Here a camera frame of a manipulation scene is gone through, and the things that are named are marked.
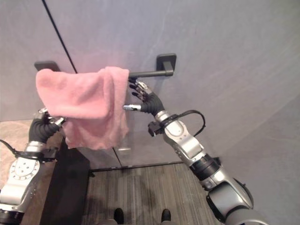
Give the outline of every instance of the metal arm segment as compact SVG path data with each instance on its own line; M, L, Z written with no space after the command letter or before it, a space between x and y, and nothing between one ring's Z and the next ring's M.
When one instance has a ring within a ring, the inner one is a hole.
M171 115L160 111L155 119L161 123ZM268 225L253 210L253 199L240 182L229 176L205 151L198 140L187 130L183 122L175 120L164 129L164 140L171 145L180 159L200 180L208 191L207 202L216 218L227 225Z

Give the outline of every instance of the gray carpet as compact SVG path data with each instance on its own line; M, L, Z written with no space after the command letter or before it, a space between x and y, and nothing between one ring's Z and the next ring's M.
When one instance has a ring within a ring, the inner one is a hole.
M125 223L160 224L168 208L178 225L219 225L197 178L184 164L96 172L90 178L82 225L96 225L124 210Z

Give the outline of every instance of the robotic hand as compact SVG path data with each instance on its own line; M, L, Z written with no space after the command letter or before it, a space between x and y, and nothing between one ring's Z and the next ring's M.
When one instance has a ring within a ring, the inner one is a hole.
M21 223L24 212L36 192L37 182L45 162L55 159L57 149L47 149L49 137L59 130L65 118L50 117L46 108L38 111L29 130L29 142L24 151L16 151L1 140L14 154L9 178L0 192L0 225Z
M156 122L148 125L149 133L152 136L163 134L165 142L174 148L180 159L200 180L201 186L208 191L206 200L215 217L226 225L268 225L253 210L253 198L246 186L232 178L224 167L211 158L198 140L188 132L185 124L178 120L182 114L169 114L158 96L145 83L134 79L129 82L130 88L137 91L133 95L143 103L125 105L124 109L151 113L154 116Z

